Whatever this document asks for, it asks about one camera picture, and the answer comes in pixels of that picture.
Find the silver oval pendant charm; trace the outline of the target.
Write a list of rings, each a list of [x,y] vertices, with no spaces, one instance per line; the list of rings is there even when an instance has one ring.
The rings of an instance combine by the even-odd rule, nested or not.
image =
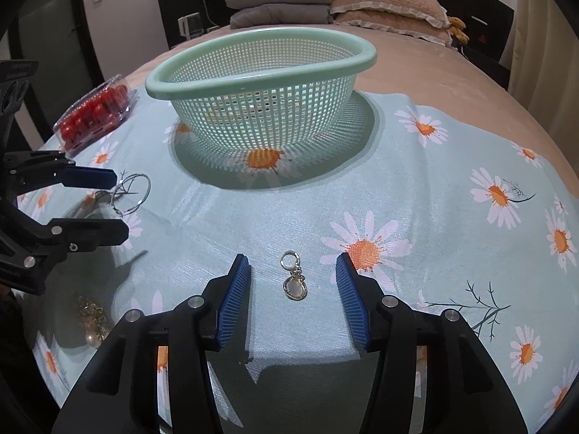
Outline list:
[[[284,294],[291,301],[302,301],[307,297],[308,289],[302,273],[301,260],[295,251],[285,251],[280,258],[280,266],[288,273],[284,280]]]

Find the gold pearl jewelry piece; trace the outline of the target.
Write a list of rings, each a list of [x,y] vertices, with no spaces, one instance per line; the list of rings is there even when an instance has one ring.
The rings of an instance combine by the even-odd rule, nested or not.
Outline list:
[[[111,331],[105,311],[80,294],[75,294],[75,302],[80,325],[84,328],[85,341],[89,347],[98,349]]]

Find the clear box of cherry tomatoes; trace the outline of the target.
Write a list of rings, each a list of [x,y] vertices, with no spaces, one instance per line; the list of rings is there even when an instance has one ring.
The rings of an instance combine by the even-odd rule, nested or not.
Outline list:
[[[128,120],[138,93],[122,75],[112,76],[70,106],[53,127],[62,150],[75,157]]]

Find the light blue daisy cloth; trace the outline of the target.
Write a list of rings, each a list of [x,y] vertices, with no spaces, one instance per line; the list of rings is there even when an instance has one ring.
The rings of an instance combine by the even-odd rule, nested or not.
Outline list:
[[[400,94],[356,94],[342,118],[297,150],[207,152],[168,102],[77,156],[132,178],[113,204],[92,189],[50,186],[20,200],[38,221],[121,217],[123,245],[69,257],[25,301],[33,355],[65,402],[93,356],[75,294],[110,322],[174,308],[252,265],[249,307],[209,358],[228,433],[353,433],[376,358],[353,348],[335,259],[419,311],[456,308],[538,431],[578,373],[578,201],[533,150]],[[284,294],[285,251],[308,293]]]

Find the white bedside device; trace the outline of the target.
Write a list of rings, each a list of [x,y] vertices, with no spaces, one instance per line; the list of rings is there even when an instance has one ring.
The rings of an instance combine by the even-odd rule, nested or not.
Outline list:
[[[179,34],[186,40],[192,40],[204,34],[200,13],[192,13],[178,19]]]

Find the mint green plastic colander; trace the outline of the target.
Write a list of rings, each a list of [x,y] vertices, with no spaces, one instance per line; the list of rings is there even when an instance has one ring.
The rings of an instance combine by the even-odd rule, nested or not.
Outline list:
[[[375,46],[342,31],[276,26],[230,33],[162,62],[147,94],[168,101],[203,143],[229,151],[283,149],[342,114]]]

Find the beige bed blanket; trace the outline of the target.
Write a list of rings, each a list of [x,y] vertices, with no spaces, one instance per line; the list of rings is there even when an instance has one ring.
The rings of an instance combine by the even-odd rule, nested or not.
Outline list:
[[[527,147],[548,160],[567,189],[578,194],[578,177],[547,131],[506,90],[457,51],[396,33],[328,25],[370,41],[376,64],[356,77],[358,91],[402,93],[455,120]]]

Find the lower grey folded pillow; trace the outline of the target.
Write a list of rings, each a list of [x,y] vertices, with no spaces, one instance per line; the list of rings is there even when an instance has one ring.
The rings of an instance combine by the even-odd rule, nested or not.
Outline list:
[[[271,3],[237,11],[231,29],[272,25],[326,25],[333,21],[328,5]]]

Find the lower beige ruffled pillow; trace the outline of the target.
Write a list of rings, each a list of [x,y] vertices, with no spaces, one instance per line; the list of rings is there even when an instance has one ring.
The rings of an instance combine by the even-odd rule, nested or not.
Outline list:
[[[341,26],[359,26],[386,33],[420,38],[441,46],[451,46],[451,36],[446,29],[439,29],[425,20],[400,16],[374,10],[353,10],[334,16],[335,23]]]

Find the beige ruffled pillow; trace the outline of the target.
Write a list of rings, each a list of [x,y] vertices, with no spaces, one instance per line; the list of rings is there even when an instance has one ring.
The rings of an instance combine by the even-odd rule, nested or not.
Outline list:
[[[332,15],[349,11],[372,10],[426,21],[436,29],[447,29],[447,12],[438,0],[333,0]]]
[[[334,16],[335,23],[341,26],[359,26],[386,33],[420,38],[441,46],[451,46],[451,36],[446,29],[439,29],[425,20],[400,16],[374,10],[353,10]]]

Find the small brown teddy bear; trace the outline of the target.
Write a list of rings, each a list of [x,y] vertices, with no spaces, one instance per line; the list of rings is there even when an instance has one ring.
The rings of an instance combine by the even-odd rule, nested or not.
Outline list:
[[[466,27],[465,23],[457,17],[449,17],[449,28],[448,33],[455,38],[461,45],[467,45],[469,42],[469,37],[464,32]]]

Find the cream curtain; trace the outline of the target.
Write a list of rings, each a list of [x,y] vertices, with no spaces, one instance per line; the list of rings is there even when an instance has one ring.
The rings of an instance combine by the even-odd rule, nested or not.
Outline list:
[[[578,168],[578,36],[555,0],[517,0],[508,92]]]

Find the upper beige ruffled pillow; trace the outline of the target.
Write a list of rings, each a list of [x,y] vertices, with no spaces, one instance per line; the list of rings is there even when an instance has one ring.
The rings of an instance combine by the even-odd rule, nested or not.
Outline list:
[[[438,0],[333,0],[332,15],[349,11],[372,10],[426,21],[436,29],[447,29],[447,12]]]

